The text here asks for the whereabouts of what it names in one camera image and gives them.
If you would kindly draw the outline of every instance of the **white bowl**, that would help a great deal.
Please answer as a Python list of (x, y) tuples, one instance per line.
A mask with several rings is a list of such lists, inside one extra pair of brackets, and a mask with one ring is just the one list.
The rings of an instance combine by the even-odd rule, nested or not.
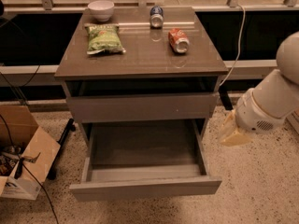
[(108, 21), (113, 15), (114, 3), (107, 0), (98, 0), (91, 2), (88, 9), (98, 21)]

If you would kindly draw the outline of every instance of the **cable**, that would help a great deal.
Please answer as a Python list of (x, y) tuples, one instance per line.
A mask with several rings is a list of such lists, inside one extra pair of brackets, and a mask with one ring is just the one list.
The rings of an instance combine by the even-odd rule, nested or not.
[[(10, 129), (9, 129), (8, 125), (7, 125), (7, 122), (6, 122), (6, 120), (3, 118), (3, 116), (2, 116), (1, 114), (0, 114), (0, 118), (1, 118), (1, 120), (4, 122), (5, 126), (7, 127), (7, 132), (8, 132), (8, 136), (9, 136), (9, 141), (10, 141), (10, 144), (13, 146), (13, 142), (12, 142), (12, 138), (11, 138)], [(52, 201), (50, 200), (50, 196), (49, 196), (48, 192), (46, 191), (46, 189), (44, 188), (44, 186), (37, 180), (37, 178), (36, 178), (36, 177), (29, 171), (29, 169), (28, 169), (25, 165), (23, 165), (22, 167), (24, 167), (24, 168), (27, 170), (27, 172), (32, 176), (32, 178), (34, 178), (35, 181), (38, 183), (38, 185), (45, 191), (46, 196), (47, 196), (48, 201), (49, 201), (49, 204), (50, 204), (50, 208), (51, 208), (51, 210), (52, 210), (52, 213), (53, 213), (54, 216), (55, 216), (56, 223), (59, 224), (58, 218), (57, 218), (56, 213), (55, 213), (55, 210), (54, 210), (53, 203), (52, 203)]]
[(240, 28), (240, 32), (239, 32), (238, 43), (237, 43), (237, 55), (236, 55), (235, 62), (233, 63), (231, 70), (226, 75), (225, 79), (221, 82), (220, 86), (223, 85), (223, 83), (227, 80), (227, 78), (232, 74), (232, 72), (233, 72), (233, 70), (235, 68), (236, 63), (239, 60), (240, 53), (241, 53), (241, 37), (242, 37), (242, 32), (243, 32), (245, 18), (246, 18), (246, 11), (245, 11), (245, 9), (241, 5), (239, 5), (239, 6), (243, 10), (243, 19), (242, 19), (241, 28)]
[[(0, 26), (0, 28), (1, 27), (3, 27), (4, 25), (6, 25), (7, 23), (12, 23), (23, 35), (25, 35), (25, 36), (27, 36), (27, 34), (21, 29), (21, 27), (20, 26), (18, 26), (15, 22), (13, 22), (13, 21), (11, 21), (11, 20), (9, 20), (9, 19), (5, 19), (5, 18), (2, 18), (2, 19), (4, 19), (6, 22), (4, 23), (4, 24), (2, 24), (1, 26)], [(37, 74), (37, 72), (38, 72), (38, 70), (39, 70), (39, 68), (40, 68), (40, 65), (37, 67), (37, 69), (35, 70), (35, 72), (32, 74), (32, 76), (28, 79), (28, 81), (26, 81), (23, 85), (21, 85), (21, 86), (19, 86), (19, 87), (24, 87), (24, 86), (26, 86), (26, 85), (28, 85), (31, 81), (32, 81), (32, 79), (36, 76), (36, 74)], [(4, 76), (4, 74), (2, 73), (2, 72), (0, 72), (0, 75), (4, 78), (4, 80), (7, 82), (7, 84), (10, 86), (10, 88), (15, 88), (16, 86), (13, 86), (8, 80), (7, 80), (7, 78)]]
[(1, 76), (3, 77), (3, 79), (7, 82), (8, 86), (10, 87), (11, 91), (13, 92), (13, 94), (15, 95), (15, 97), (17, 98), (17, 100), (22, 101), (22, 102), (21, 102), (22, 105), (23, 105), (23, 103), (25, 103), (25, 104), (27, 105), (27, 103), (26, 103), (26, 97), (25, 97), (24, 95), (20, 95), (18, 89), (16, 89), (16, 87), (13, 86), (13, 85), (8, 81), (8, 79), (4, 76), (3, 73), (0, 72), (0, 75), (1, 75)]

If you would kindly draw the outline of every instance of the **terrazzo floor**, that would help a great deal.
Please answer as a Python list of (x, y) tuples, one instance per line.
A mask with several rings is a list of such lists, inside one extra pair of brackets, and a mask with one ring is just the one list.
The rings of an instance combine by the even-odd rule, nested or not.
[[(215, 195), (79, 203), (69, 191), (79, 183), (86, 145), (79, 129), (70, 133), (55, 180), (44, 184), (59, 223), (201, 224), (299, 223), (299, 136), (287, 121), (274, 133), (247, 145), (224, 147), (218, 130), (228, 114), (217, 106), (203, 140), (210, 173), (221, 176)], [(67, 111), (33, 112), (38, 124), (58, 140)], [(55, 223), (45, 193), (36, 201), (0, 198), (0, 223)]]

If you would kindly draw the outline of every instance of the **cabinet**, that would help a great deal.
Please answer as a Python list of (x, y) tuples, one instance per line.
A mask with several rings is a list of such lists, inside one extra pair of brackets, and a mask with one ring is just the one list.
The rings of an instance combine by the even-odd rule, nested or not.
[[(86, 54), (86, 10), (55, 74), (88, 154), (79, 201), (213, 194), (221, 184), (202, 146), (226, 67), (190, 7), (166, 7), (150, 29), (150, 8), (116, 8), (125, 54)], [(190, 49), (177, 55), (168, 31), (181, 28)]]

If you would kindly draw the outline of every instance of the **can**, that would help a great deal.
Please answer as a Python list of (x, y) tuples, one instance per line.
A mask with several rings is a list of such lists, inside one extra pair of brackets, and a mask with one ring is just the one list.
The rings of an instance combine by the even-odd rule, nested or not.
[(169, 31), (168, 40), (172, 49), (177, 53), (186, 53), (190, 45), (188, 37), (179, 28), (173, 28)]
[(163, 27), (164, 14), (159, 6), (152, 7), (150, 10), (150, 26), (154, 28)]

